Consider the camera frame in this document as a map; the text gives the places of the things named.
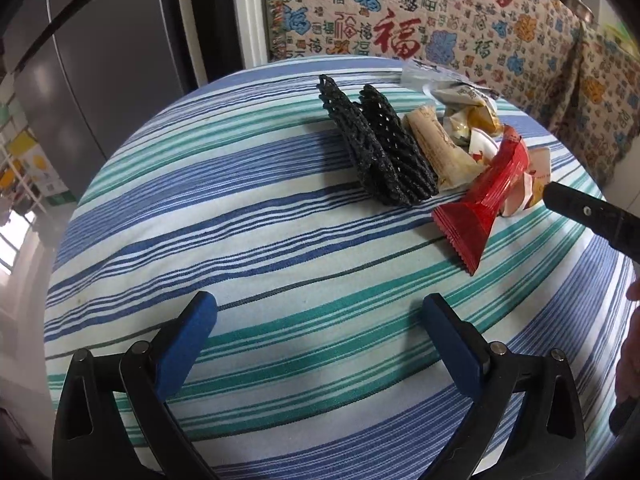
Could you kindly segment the person's right hand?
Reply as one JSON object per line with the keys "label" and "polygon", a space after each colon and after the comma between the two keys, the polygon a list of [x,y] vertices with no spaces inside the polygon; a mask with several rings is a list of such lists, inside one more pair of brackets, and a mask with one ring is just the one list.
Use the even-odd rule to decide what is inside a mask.
{"label": "person's right hand", "polygon": [[627,337],[620,349],[616,366],[616,403],[640,396],[640,308],[636,307],[629,321]]}

